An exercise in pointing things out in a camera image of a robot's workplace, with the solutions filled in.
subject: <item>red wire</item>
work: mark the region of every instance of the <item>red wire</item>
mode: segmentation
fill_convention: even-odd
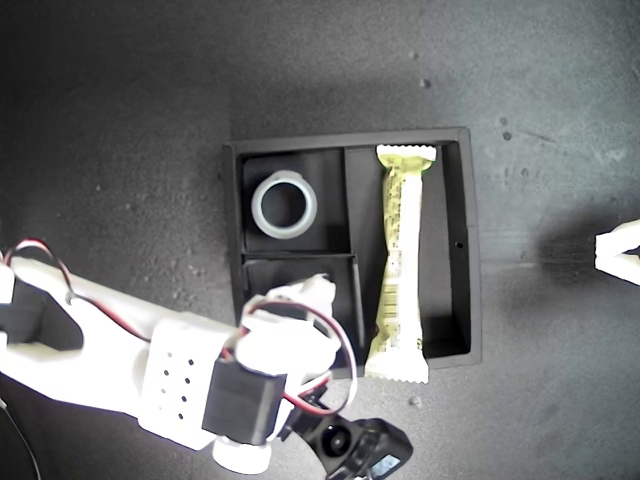
[[[265,300],[263,302],[258,302],[257,304],[253,305],[249,311],[248,314],[251,315],[252,313],[255,313],[257,310],[263,309],[264,307],[269,307],[269,306],[273,306],[273,305],[281,305],[281,306],[292,306],[292,307],[298,307],[298,308],[302,308],[304,310],[306,310],[307,312],[310,312],[311,314],[320,317],[322,319],[325,320],[325,322],[328,325],[331,325],[331,322],[329,321],[329,319],[322,314],[321,312],[319,312],[318,310],[302,304],[302,303],[298,303],[298,302],[290,302],[290,301],[280,301],[280,300]],[[321,383],[319,383],[317,386],[312,387],[311,389],[302,392],[300,394],[298,394],[297,396],[295,395],[290,395],[286,392],[283,392],[282,397],[287,400],[289,403],[291,403],[293,406],[304,410],[307,413],[311,413],[314,415],[320,415],[320,416],[327,416],[327,415],[333,415],[337,412],[340,412],[342,410],[342,408],[344,408],[344,405],[342,407],[339,407],[337,409],[324,409],[324,408],[319,408],[316,407],[315,405],[310,404],[309,402],[306,402],[305,400],[303,400],[302,398],[300,398],[300,396],[308,394],[312,391],[314,391],[316,388],[326,384],[329,381],[329,378],[326,379],[326,381],[323,381]]]
[[[139,338],[140,340],[144,340],[145,342],[150,342],[148,338],[145,338],[143,335],[136,332],[135,329],[131,327],[131,325],[129,325],[125,320],[123,320],[120,316],[115,314],[112,310],[107,308],[102,303],[99,303],[95,300],[84,297],[82,295],[77,295],[74,292],[73,287],[71,286],[71,272],[69,272],[69,269],[67,268],[67,266],[60,260],[60,258],[55,253],[53,253],[53,250],[51,250],[51,248],[42,240],[38,240],[37,238],[25,238],[24,240],[19,242],[15,247],[11,248],[7,252],[7,255],[3,259],[4,264],[7,265],[8,267],[11,266],[11,260],[13,259],[15,254],[18,253],[20,250],[23,250],[25,248],[30,248],[30,247],[39,248],[40,250],[44,251],[56,263],[56,266],[58,267],[58,269],[62,273],[62,276],[64,277],[65,284],[69,288],[69,293],[71,293],[71,298],[74,298],[74,297],[79,298],[81,300],[84,300],[85,302],[90,303],[91,305],[96,307],[98,310],[100,310],[100,312],[102,312],[105,316],[107,316],[111,321],[113,321],[114,323],[122,327],[131,335]]]

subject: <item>wrapped snack bar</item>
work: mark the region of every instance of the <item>wrapped snack bar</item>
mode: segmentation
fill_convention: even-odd
[[[388,257],[365,376],[426,383],[418,306],[418,250],[422,174],[436,159],[431,146],[378,145],[387,169],[383,187]]]

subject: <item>plastic ring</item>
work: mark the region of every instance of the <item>plastic ring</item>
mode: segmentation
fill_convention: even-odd
[[[269,223],[262,210],[262,200],[267,191],[280,183],[288,183],[300,190],[306,203],[304,213],[300,220],[288,227],[277,227]],[[277,238],[278,240],[296,238],[309,230],[309,227],[311,227],[313,221],[316,219],[317,212],[318,200],[316,199],[316,193],[313,191],[313,188],[302,178],[302,175],[297,172],[292,172],[291,170],[279,170],[268,177],[258,185],[251,200],[251,213],[258,228],[266,235]]]

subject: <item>white object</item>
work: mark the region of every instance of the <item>white object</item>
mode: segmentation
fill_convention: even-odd
[[[640,246],[640,220],[596,236],[596,268],[640,285],[640,258],[625,252]]]
[[[258,475],[269,468],[271,445],[246,445],[218,437],[213,442],[213,459],[232,472]]]
[[[201,428],[214,362],[224,344],[236,334],[236,328],[71,277],[78,294],[108,307],[135,331],[150,338],[148,343],[81,298],[68,301],[68,287],[56,268],[23,258],[14,258],[11,266],[16,277],[51,295],[78,324],[84,342],[81,349],[67,352],[40,343],[8,345],[4,356],[0,356],[2,373],[55,400],[127,413],[138,418],[141,427],[192,449],[217,440],[214,458],[236,472],[266,470],[271,456],[269,443],[258,447],[240,445],[229,439],[216,439]],[[322,276],[302,283],[292,289],[300,297],[296,301],[330,312],[335,286]],[[9,282],[0,285],[5,298],[8,288],[13,290]],[[249,303],[264,298],[255,297]],[[339,343],[314,329],[312,323],[286,317],[273,322],[272,315],[262,311],[248,317],[251,318],[243,319],[243,324],[251,325],[251,332],[239,342],[239,357],[254,371],[286,373],[287,393],[297,394],[303,382],[333,364]],[[6,337],[0,334],[0,355]],[[292,408],[282,400],[267,442],[276,438]]]
[[[288,227],[278,227],[269,223],[265,218],[264,211],[262,209],[262,201],[264,200],[266,193],[271,188],[281,183],[288,183],[289,185],[296,187],[300,190],[305,200],[305,209],[302,217],[296,223]],[[253,215],[253,219],[258,228],[266,235],[279,240],[299,237],[309,230],[309,227],[311,227],[316,218],[317,212],[318,200],[313,188],[311,188],[311,185],[302,178],[302,175],[297,172],[292,172],[291,170],[280,170],[268,177],[258,185],[258,188],[256,188],[256,191],[253,193],[253,198],[251,200],[251,214]]]
[[[16,277],[13,271],[0,263],[0,305],[10,304],[13,301],[13,289]]]
[[[211,443],[215,435],[202,429],[211,375],[235,330],[190,313],[160,321],[142,386],[142,428],[194,450]]]

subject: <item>black surface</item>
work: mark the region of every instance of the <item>black surface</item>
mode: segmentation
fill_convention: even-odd
[[[469,127],[483,361],[364,380],[348,417],[407,432],[402,479],[640,474],[639,291],[593,269],[594,235],[640,218],[637,0],[20,0],[0,67],[0,244],[44,236],[79,275],[229,322],[223,142]],[[0,392],[45,479],[237,478],[124,415]],[[0,444],[30,478],[1,419]],[[291,438],[262,478],[321,472]]]
[[[477,207],[469,132],[464,128],[278,138],[226,146],[225,198],[236,320],[254,295],[326,273],[337,286],[334,317],[346,328],[364,371],[376,333],[387,260],[382,222],[385,169],[376,156],[376,145],[381,143],[434,145],[438,150],[422,179],[416,258],[423,353],[431,368],[478,363],[482,315]],[[283,241],[258,229],[251,202],[261,182],[287,169],[300,173],[314,189],[318,214],[306,233]],[[340,252],[353,253],[354,258],[347,261]],[[310,253],[313,259],[308,261]],[[357,275],[351,274],[354,261]],[[339,360],[336,366],[343,364]]]

